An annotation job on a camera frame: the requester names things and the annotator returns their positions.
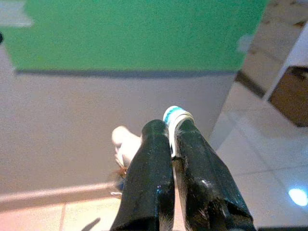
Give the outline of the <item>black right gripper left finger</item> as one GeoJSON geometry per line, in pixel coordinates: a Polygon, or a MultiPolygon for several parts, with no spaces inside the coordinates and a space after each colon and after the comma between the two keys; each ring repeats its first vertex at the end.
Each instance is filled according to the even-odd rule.
{"type": "Polygon", "coordinates": [[[152,120],[142,129],[113,231],[170,231],[174,224],[175,184],[167,126],[152,120]]]}

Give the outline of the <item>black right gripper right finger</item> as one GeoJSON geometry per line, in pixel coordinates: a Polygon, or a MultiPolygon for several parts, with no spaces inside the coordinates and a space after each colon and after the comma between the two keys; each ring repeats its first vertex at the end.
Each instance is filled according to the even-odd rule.
{"type": "Polygon", "coordinates": [[[195,124],[175,128],[175,172],[188,231],[254,231],[253,217],[224,162],[195,124]]]}

